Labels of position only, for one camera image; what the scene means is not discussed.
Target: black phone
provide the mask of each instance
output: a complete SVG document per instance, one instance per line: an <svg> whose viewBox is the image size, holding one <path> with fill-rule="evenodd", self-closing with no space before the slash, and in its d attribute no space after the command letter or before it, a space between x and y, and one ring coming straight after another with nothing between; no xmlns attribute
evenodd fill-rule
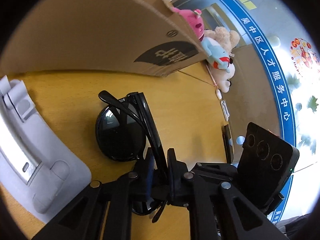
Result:
<svg viewBox="0 0 320 240"><path fill-rule="evenodd" d="M224 149L226 152L227 163L232 164L234 155L233 155L233 147L232 147L232 138L230 133L229 125L225 125L222 130L222 139L224 144Z"/></svg>
<svg viewBox="0 0 320 240"><path fill-rule="evenodd" d="M250 122L238 164L243 194L258 208L270 205L282 190L299 159L299 150Z"/></svg>

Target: light blue plush toy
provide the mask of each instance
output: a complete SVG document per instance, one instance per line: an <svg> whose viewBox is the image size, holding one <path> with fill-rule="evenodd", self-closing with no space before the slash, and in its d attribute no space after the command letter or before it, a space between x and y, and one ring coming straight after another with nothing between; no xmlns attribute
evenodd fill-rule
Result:
<svg viewBox="0 0 320 240"><path fill-rule="evenodd" d="M207 61L216 69L224 69L230 73L228 69L230 58L229 54L220 46L220 44L210 37L204 37L201 45L205 52L209 55Z"/></svg>

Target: plush toy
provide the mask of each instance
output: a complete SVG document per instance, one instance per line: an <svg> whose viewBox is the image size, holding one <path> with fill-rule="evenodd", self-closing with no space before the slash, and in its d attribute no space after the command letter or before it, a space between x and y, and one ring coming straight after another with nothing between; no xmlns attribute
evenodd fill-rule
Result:
<svg viewBox="0 0 320 240"><path fill-rule="evenodd" d="M231 81L230 78L233 77L235 74L235 65L233 63L229 64L229 70L230 72L227 73L226 71L220 70L220 69L215 69L215 68L210 68L210 72L212 76L214 77L214 80L216 82L217 87L221 90L222 93L227 93L229 91L229 88L231 86Z"/></svg>
<svg viewBox="0 0 320 240"><path fill-rule="evenodd" d="M204 37L201 45L209 55L207 61L211 66L215 69L224 69L227 73L230 73L228 68L230 63L229 53L217 41L210 37Z"/></svg>
<svg viewBox="0 0 320 240"><path fill-rule="evenodd" d="M240 41L240 35L236 31L228 32L225 27L216 27L214 31L205 30L204 36L214 39L228 54Z"/></svg>
<svg viewBox="0 0 320 240"><path fill-rule="evenodd" d="M214 40L215 42L214 43L212 42L211 44L214 46L220 45L221 48L224 50L224 52L220 53L220 55L225 56L224 53L226 53L227 57L229 57L229 56L232 56L231 54L232 49L240 41L240 36L236 31L229 32L225 27L216 27L214 31L212 30L204 31L203 40L205 39L209 39L210 42ZM215 63L212 64L212 59L210 57L208 59L208 62L209 64L206 65L207 69L210 73L213 84L218 88L216 90L216 95L218 99L221 99L222 98L221 92L227 93L229 91L229 88L231 86L230 78L232 78L233 75L235 74L235 66L233 65L233 59L229 57L229 65L226 70L224 70L224 65L218 64L219 63L218 61L216 61L216 64Z"/></svg>
<svg viewBox="0 0 320 240"><path fill-rule="evenodd" d="M204 37L204 23L203 19L201 18L201 10L180 10L175 7L171 7L170 9L173 12L180 14L188 22L194 33L197 35L198 39L202 41Z"/></svg>

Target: wooden desk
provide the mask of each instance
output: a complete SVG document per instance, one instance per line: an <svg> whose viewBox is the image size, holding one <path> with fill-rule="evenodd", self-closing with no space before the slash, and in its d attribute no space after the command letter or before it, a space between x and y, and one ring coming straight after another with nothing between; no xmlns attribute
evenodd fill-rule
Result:
<svg viewBox="0 0 320 240"><path fill-rule="evenodd" d="M201 64L191 66L201 68ZM166 78L107 72L48 72L10 76L25 82L36 108L56 135L90 168L92 179L116 180L133 167L99 150L94 126L103 108L98 98L107 90L117 98L144 92L165 151L192 168L198 162L226 162L221 127L226 124L212 85L182 72ZM7 207L28 238L44 224L27 212L1 186ZM160 220L133 214L132 239L189 239L187 209L167 206Z"/></svg>
<svg viewBox="0 0 320 240"><path fill-rule="evenodd" d="M208 70L207 70L206 66L204 65L204 63L198 62L196 64L189 66L189 67L183 68L179 72L185 73L189 76L192 76L196 79L199 79L199 80L206 82L209 85L213 86L212 79L211 79L210 75L208 74Z"/></svg>

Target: metal rivet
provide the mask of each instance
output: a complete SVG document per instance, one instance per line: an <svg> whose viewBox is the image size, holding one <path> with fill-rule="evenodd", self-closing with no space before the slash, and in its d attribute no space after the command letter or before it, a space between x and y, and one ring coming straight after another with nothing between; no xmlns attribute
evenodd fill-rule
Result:
<svg viewBox="0 0 320 240"><path fill-rule="evenodd" d="M230 189L231 188L231 184L229 182L222 182L221 183L221 187L223 187L224 189Z"/></svg>
<svg viewBox="0 0 320 240"><path fill-rule="evenodd" d="M90 183L90 187L99 187L100 186L100 182L97 180L93 180Z"/></svg>
<svg viewBox="0 0 320 240"><path fill-rule="evenodd" d="M128 173L128 176L130 179L135 179L136 177L138 177L138 173L136 173L135 171L130 171Z"/></svg>
<svg viewBox="0 0 320 240"><path fill-rule="evenodd" d="M192 179L193 174L191 172L186 172L185 174L183 174L183 177L185 177L186 179Z"/></svg>

